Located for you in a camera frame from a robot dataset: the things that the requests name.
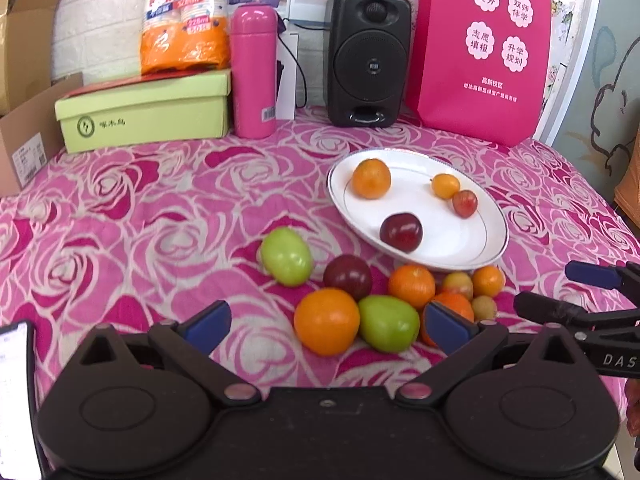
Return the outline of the orange chair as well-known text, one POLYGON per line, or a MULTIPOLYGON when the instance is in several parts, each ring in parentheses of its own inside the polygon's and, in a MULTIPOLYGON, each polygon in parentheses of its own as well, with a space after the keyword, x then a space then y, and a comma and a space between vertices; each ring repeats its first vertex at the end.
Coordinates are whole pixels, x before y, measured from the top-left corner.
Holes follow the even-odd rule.
POLYGON ((640 228, 640 138, 636 136, 634 150, 623 179, 614 190, 614 202, 632 223, 640 228))

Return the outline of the red flat folder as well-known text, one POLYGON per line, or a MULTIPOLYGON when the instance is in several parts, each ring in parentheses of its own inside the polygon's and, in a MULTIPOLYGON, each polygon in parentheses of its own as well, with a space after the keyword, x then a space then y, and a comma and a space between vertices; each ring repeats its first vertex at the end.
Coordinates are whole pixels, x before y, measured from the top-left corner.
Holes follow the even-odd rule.
POLYGON ((132 84, 144 84, 145 82, 171 80, 201 74, 205 74, 205 70, 170 70, 169 72, 158 72, 124 79, 95 82, 94 84, 87 84, 86 86, 68 92, 65 97, 72 98, 73 96, 83 96, 84 94, 92 92, 127 87, 132 84))

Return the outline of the dark red plum on plate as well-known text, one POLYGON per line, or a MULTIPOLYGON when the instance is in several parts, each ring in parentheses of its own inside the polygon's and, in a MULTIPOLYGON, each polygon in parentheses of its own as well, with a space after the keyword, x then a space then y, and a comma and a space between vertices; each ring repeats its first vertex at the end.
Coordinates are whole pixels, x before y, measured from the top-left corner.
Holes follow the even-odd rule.
POLYGON ((422 242, 422 223, 410 212, 392 214, 383 221, 378 235, 382 242, 393 248, 413 252, 422 242))

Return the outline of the paper cup pack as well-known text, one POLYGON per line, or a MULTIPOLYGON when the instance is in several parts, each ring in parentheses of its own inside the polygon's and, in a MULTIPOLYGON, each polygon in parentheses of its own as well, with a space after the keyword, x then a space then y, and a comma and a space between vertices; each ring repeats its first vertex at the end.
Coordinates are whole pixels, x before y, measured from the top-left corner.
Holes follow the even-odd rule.
POLYGON ((142 73, 230 66, 228 0, 144 0, 142 73))

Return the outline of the smartphone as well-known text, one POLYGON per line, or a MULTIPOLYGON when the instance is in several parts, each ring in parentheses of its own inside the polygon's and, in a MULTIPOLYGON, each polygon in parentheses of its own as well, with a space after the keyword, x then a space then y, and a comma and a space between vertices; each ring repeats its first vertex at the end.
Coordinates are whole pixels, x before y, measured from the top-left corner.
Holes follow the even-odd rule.
POLYGON ((1 478, 40 480, 46 474, 34 433, 34 328, 21 321, 1 327, 1 478))

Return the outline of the black speaker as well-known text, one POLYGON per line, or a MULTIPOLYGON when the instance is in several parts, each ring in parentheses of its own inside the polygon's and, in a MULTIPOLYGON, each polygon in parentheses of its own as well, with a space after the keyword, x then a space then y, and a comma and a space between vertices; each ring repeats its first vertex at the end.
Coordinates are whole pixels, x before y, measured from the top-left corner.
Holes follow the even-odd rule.
POLYGON ((324 93, 334 126, 396 122, 408 73, 409 0, 329 0, 324 93))

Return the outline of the small red fruit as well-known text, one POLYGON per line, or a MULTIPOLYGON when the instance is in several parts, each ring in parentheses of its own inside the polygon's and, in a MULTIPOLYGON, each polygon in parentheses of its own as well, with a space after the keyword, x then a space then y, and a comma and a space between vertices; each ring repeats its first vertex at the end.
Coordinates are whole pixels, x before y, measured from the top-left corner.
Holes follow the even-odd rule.
POLYGON ((477 210, 478 200, 476 195, 470 190, 462 190, 454 194, 451 199, 454 212, 463 219, 472 217, 477 210))

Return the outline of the tangerine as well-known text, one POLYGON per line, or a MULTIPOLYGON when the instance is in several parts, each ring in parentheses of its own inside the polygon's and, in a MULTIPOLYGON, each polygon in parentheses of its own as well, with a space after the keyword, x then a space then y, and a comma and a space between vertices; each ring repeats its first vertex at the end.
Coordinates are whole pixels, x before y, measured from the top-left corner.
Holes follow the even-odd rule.
POLYGON ((390 274, 387 292, 421 311, 435 296, 436 283, 425 266, 404 264, 390 274))

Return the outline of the white round plate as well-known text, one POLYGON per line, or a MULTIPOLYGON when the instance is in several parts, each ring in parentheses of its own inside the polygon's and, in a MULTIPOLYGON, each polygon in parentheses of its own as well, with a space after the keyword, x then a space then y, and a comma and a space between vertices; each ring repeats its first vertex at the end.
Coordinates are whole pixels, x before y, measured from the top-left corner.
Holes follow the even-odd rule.
POLYGON ((404 148, 371 148, 343 157, 326 177, 330 199, 349 227, 384 254, 437 271, 469 271, 497 262, 509 245, 502 209, 480 185, 440 160, 404 148), (352 174, 360 162, 375 158, 390 170, 390 190, 378 200, 365 200, 352 190, 352 174), (477 198, 472 217, 459 217, 450 203, 434 195, 432 177, 451 174, 477 198), (380 239, 380 227, 392 214, 413 214, 423 238, 413 252, 380 239))

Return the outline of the green fruit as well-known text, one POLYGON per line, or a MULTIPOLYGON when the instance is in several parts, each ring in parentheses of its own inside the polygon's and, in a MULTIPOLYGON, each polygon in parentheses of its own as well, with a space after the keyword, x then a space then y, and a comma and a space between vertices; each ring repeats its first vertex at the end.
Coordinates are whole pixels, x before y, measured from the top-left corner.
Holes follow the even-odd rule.
POLYGON ((303 285, 314 270, 309 246, 303 237, 286 226, 267 234, 259 252, 265 270, 286 287, 303 285))
POLYGON ((420 332, 419 312, 393 296, 371 295, 358 302, 360 336, 375 350, 400 353, 409 349, 420 332))

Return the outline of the dark red plum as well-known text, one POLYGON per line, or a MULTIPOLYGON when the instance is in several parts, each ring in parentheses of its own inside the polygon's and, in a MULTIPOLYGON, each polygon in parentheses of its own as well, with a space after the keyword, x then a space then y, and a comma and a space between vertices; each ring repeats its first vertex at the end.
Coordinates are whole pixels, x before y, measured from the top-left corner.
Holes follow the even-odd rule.
POLYGON ((392 214, 383 221, 378 235, 382 242, 393 248, 413 252, 422 242, 422 223, 410 212, 392 214))
POLYGON ((370 266, 355 255, 340 255, 332 259, 323 272, 323 285, 341 289, 356 301, 372 292, 373 278, 370 266))

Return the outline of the large orange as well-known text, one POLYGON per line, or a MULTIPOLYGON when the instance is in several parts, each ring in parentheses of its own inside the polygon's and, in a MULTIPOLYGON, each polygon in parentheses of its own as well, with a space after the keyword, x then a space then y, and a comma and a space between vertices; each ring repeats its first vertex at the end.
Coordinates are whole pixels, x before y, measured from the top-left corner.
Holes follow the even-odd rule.
POLYGON ((338 356, 356 339, 360 312, 355 299, 344 290, 322 288, 299 301, 293 324, 305 348, 317 356, 338 356))

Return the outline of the red-yellow small peach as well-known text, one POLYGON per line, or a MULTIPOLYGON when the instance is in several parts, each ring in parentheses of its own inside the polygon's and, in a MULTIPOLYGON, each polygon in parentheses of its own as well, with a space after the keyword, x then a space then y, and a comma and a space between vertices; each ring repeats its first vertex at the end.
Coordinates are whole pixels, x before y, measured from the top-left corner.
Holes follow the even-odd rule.
POLYGON ((458 294, 471 301, 474 297, 472 278, 465 272, 451 272, 442 279, 440 291, 458 294))

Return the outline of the pink floral tablecloth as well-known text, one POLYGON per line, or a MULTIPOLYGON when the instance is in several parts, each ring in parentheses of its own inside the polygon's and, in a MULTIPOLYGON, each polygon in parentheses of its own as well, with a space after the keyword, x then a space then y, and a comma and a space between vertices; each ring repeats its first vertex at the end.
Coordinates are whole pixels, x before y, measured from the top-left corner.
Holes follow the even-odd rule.
POLYGON ((99 323, 126 333, 183 321, 223 299, 230 335, 215 359, 259 388, 396 388, 440 359, 416 344, 390 356, 354 344, 337 358, 304 349, 293 330, 306 288, 277 284, 259 263, 262 238, 289 226, 317 269, 336 256, 367 261, 385 292, 395 263, 349 229, 326 192, 334 162, 360 148, 412 148, 448 162, 487 190, 508 220, 499 266, 499 316, 532 290, 592 310, 616 310, 616 292, 565 278, 570 260, 624 263, 638 240, 560 154, 536 141, 497 148, 406 118, 387 129, 337 129, 302 110, 274 136, 145 144, 59 154, 20 195, 1 203, 1 319, 36 328, 36 384, 46 394, 81 339, 99 323))

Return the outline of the small tan longan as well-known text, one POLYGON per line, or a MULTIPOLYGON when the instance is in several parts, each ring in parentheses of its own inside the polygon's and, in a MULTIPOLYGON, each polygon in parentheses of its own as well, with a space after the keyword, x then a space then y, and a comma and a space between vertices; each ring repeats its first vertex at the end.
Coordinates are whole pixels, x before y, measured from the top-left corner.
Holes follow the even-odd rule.
POLYGON ((494 320, 497 317, 497 304, 489 296, 477 296, 471 302, 476 322, 494 320))

